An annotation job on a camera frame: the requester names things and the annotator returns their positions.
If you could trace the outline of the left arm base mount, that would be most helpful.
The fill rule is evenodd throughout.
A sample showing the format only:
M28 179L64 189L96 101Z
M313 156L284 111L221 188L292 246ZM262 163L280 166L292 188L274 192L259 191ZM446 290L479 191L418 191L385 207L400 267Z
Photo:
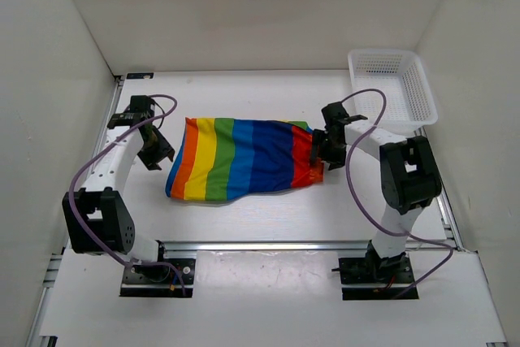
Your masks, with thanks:
M181 276L170 267L125 267L119 289L121 297L192 298L196 276L197 255L194 251L171 252L164 255Z

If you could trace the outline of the rainbow striped shorts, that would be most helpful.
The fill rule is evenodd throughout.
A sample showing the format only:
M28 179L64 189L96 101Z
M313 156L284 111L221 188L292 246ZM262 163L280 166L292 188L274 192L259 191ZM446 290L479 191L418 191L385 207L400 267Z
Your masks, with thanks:
M187 118L165 193L190 202L230 202L251 193L323 181L305 121Z

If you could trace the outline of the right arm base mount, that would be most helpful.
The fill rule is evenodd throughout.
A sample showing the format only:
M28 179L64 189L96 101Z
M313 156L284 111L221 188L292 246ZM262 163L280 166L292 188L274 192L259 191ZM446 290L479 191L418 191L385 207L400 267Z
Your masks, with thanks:
M402 253L381 259L369 251L362 258L339 258L331 269L340 276L343 301L418 300L410 258Z

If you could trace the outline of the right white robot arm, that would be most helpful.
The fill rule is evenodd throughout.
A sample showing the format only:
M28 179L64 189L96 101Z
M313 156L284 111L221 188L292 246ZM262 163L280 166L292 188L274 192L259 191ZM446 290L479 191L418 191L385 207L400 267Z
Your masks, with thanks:
M350 166L357 149L379 162L381 192L386 201L380 221L368 213L353 185ZM345 169L353 200L377 229L369 245L375 255L365 261L365 272L373 281L386 280L394 272L393 259L405 252L417 218L441 192L440 173L428 139L407 138L368 120L350 124L341 120L327 131L315 129L312 132L310 162L320 159L332 169Z

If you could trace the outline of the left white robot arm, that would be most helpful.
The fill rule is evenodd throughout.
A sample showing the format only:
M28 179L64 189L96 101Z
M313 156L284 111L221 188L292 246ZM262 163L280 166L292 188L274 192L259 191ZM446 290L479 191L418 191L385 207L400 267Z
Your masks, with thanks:
M165 280L171 267L161 256L159 241L143 237L123 200L123 191L135 160L156 171L175 150L154 126L130 131L115 127L106 132L102 151L86 164L90 172L83 184L73 179L63 197L63 213L71 247L78 254L114 255L117 262L142 264L142 272L153 282Z

